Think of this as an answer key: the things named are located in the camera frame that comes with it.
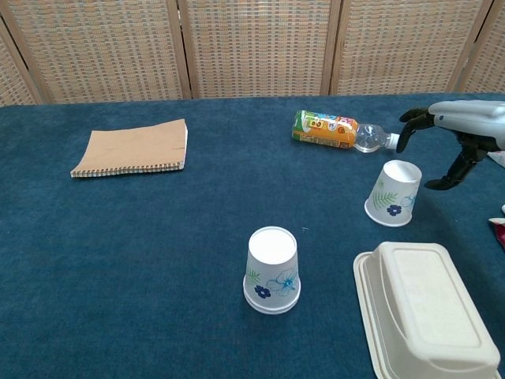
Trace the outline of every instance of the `woven panel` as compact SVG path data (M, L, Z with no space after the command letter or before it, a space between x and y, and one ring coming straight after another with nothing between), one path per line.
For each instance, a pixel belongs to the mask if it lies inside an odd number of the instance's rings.
M186 3L200 97L320 94L330 0Z
M36 102L7 49L6 42L0 36L0 106L34 103Z
M342 53L335 56L341 61L333 92L335 87L342 95L445 91L481 4L351 1Z
M477 57L466 92L505 92L505 6Z
M9 0L56 103L179 99L165 0Z

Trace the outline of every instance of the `green leaf print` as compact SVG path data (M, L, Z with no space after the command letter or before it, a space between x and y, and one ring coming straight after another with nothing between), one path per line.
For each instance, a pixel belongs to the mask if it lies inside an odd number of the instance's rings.
M397 193L376 191L372 195L373 206L379 210L396 202Z
M260 274L248 267L247 270L245 270L245 282L249 286L256 286L260 283Z

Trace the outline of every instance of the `plastic bottle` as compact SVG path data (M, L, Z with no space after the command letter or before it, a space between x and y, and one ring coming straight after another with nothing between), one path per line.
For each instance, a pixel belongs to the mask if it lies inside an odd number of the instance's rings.
M298 111L294 119L293 138L335 148L354 147L360 152L374 152L382 147L396 148L399 135L386 133L378 125L358 124L348 117Z

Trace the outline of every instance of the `robotic arm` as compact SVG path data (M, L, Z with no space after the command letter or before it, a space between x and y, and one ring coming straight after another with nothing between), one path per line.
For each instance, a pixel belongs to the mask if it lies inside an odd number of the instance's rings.
M396 152L402 152L416 130L439 126L456 135L462 151L441 179L430 180L425 187L448 190L463 181L488 152L505 150L505 102L455 100L434 103L429 108L407 111L406 122L398 139Z

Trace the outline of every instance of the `bottle label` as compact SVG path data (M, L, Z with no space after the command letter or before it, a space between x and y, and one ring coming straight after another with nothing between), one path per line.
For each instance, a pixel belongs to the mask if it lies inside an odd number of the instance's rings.
M351 148L356 141L356 131L357 122L352 118L298 111L294 119L293 138L334 148Z

